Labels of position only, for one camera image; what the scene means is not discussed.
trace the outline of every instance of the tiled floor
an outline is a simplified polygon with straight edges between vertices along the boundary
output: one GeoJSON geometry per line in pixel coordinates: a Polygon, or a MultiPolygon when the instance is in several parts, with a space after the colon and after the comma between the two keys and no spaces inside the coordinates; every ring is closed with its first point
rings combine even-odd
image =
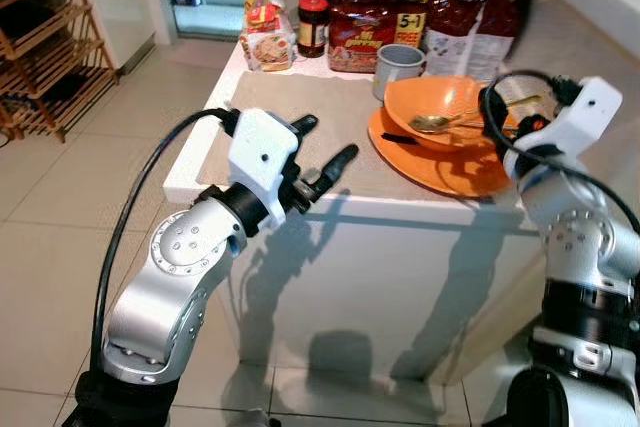
{"type": "MultiPolygon", "coordinates": [[[[222,56],[218,65],[232,47],[213,49],[222,56]]],[[[78,123],[66,144],[29,137],[0,149],[0,425],[60,425],[73,409],[69,392],[86,369],[110,229],[157,140],[202,108],[220,75],[220,69],[171,61],[174,55],[175,48],[154,51],[78,123]]],[[[163,203],[162,193],[180,145],[170,149],[139,198],[116,261],[110,302],[142,265],[150,229],[182,207],[163,203]]],[[[285,427],[468,425],[466,405],[462,385],[429,389],[239,364],[214,296],[180,384],[172,426],[223,426],[237,411],[256,407],[277,414],[285,427]]]]}

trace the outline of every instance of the orange bowl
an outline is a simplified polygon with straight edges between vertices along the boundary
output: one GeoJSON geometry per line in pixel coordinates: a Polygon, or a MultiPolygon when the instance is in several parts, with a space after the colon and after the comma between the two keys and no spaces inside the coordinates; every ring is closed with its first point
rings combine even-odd
{"type": "Polygon", "coordinates": [[[455,152],[465,147],[477,147],[490,141],[476,127],[451,127],[441,134],[424,134],[409,126],[415,117],[442,115],[453,117],[466,113],[462,119],[482,122],[478,111],[478,94],[482,85],[471,77],[418,77],[391,82],[384,94],[384,106],[389,117],[424,147],[439,152],[455,152]]]}

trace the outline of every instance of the orange plate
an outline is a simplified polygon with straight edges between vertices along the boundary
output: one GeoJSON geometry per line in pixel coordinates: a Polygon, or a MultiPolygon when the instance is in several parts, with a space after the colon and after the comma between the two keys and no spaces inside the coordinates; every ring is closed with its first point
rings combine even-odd
{"type": "Polygon", "coordinates": [[[458,197],[487,197],[508,187],[510,181],[492,146],[469,147],[442,153],[421,145],[403,145],[382,138],[383,133],[406,135],[380,109],[369,120],[369,138],[380,155],[396,170],[430,189],[458,197]]]}
{"type": "MultiPolygon", "coordinates": [[[[478,94],[482,85],[471,77],[418,77],[391,82],[384,94],[384,106],[393,121],[402,127],[405,135],[416,137],[421,145],[440,152],[455,152],[466,147],[488,146],[490,141],[482,137],[482,129],[452,127],[442,134],[423,134],[409,127],[416,116],[442,115],[453,117],[463,112],[462,119],[482,122],[478,112],[478,94]]],[[[505,125],[517,122],[509,117],[505,125]]]]}

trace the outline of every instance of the jar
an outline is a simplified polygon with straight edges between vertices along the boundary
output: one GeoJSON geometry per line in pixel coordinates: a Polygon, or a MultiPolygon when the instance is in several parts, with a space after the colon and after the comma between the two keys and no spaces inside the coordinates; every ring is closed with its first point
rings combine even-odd
{"type": "Polygon", "coordinates": [[[298,53],[303,57],[321,57],[324,55],[324,44],[327,41],[325,28],[329,23],[329,2],[300,0],[298,16],[298,53]]]}

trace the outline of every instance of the gray mug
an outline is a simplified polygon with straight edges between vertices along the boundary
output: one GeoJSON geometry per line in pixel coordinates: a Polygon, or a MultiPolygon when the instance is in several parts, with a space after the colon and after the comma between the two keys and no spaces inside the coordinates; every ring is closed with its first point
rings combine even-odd
{"type": "Polygon", "coordinates": [[[404,44],[389,44],[378,49],[376,75],[373,77],[373,95],[384,101],[387,83],[420,77],[426,67],[421,50],[404,44]]]}

